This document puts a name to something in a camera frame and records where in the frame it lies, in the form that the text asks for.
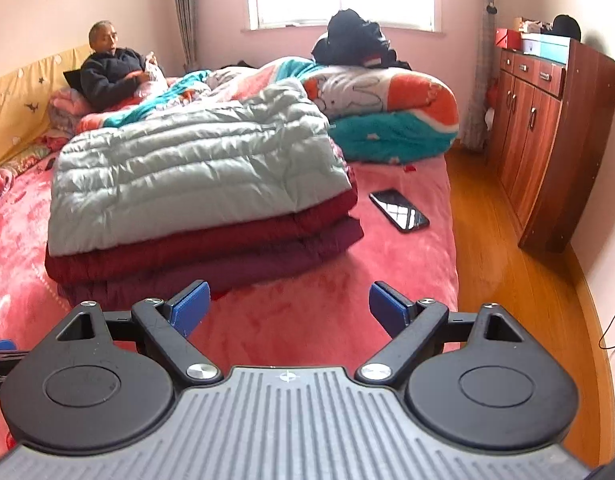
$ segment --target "headboard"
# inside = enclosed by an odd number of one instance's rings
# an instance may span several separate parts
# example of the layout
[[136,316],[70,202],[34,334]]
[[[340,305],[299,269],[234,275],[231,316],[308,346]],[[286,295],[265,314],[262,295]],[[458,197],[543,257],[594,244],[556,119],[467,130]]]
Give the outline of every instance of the headboard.
[[80,68],[90,53],[81,45],[0,77],[0,164],[49,128],[51,93],[67,86],[63,72]]

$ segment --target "metal bolt head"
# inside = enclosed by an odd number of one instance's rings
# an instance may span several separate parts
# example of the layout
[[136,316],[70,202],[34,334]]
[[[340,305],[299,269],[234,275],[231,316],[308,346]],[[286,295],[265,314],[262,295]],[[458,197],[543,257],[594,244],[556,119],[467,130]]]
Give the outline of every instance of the metal bolt head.
[[361,368],[361,376],[370,381],[382,381],[392,375],[392,368],[382,363],[369,363]]
[[196,363],[187,369],[187,375],[192,379],[213,379],[218,375],[218,368],[208,363]]

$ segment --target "dark sweater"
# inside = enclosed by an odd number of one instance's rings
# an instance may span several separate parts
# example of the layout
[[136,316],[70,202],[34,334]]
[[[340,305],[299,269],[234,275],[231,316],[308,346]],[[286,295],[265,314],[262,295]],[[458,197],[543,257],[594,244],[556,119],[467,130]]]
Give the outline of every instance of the dark sweater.
[[138,79],[123,79],[130,72],[145,70],[145,57],[131,48],[94,53],[81,66],[81,84],[85,97],[97,112],[132,97]]

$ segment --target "man's hand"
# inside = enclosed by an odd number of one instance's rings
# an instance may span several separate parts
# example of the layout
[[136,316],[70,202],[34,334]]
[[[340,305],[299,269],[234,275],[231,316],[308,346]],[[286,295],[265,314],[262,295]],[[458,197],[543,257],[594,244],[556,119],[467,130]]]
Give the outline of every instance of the man's hand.
[[146,83],[150,80],[150,75],[147,72],[139,72],[136,79],[138,79],[139,84]]
[[153,52],[150,52],[147,56],[145,56],[145,62],[158,66],[158,61],[156,60],[156,56]]

